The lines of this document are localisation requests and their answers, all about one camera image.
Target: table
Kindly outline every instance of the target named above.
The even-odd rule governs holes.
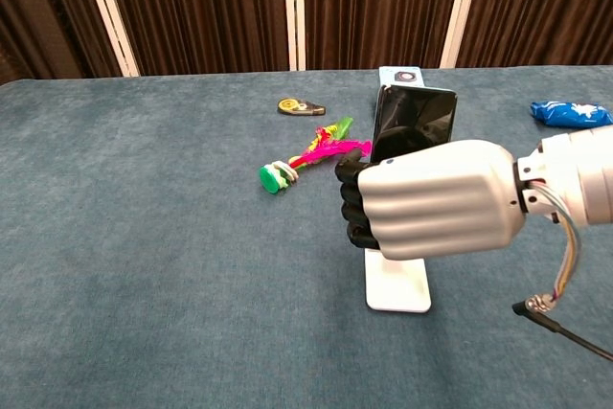
[[[611,108],[613,67],[424,70],[454,139],[527,155],[532,101]],[[258,169],[352,116],[376,70],[21,80],[0,87],[0,406],[610,407],[613,366],[511,311],[548,289],[561,229],[426,261],[427,314],[369,310],[333,163],[271,195]],[[328,108],[276,113],[282,97]],[[613,233],[552,316],[613,349]]]

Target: brown curtain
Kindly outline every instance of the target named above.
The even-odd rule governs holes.
[[[144,75],[288,69],[284,0],[117,0]]]
[[[457,67],[613,63],[613,0],[472,0]]]
[[[0,0],[0,84],[119,76],[95,0]]]
[[[305,0],[306,67],[438,67],[453,0]]]

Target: phone screen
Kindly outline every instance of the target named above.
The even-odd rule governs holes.
[[[372,162],[449,142],[456,93],[417,86],[379,89]]]

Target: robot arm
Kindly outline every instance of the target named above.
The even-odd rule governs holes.
[[[613,222],[613,126],[543,139],[515,161],[486,141],[457,141],[384,160],[351,156],[336,168],[343,216],[359,247],[410,260],[509,245],[525,214],[557,221],[541,182],[579,226]]]

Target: blue bag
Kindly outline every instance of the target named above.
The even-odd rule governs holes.
[[[531,104],[533,117],[547,126],[597,128],[613,125],[613,117],[601,105],[543,101]]]

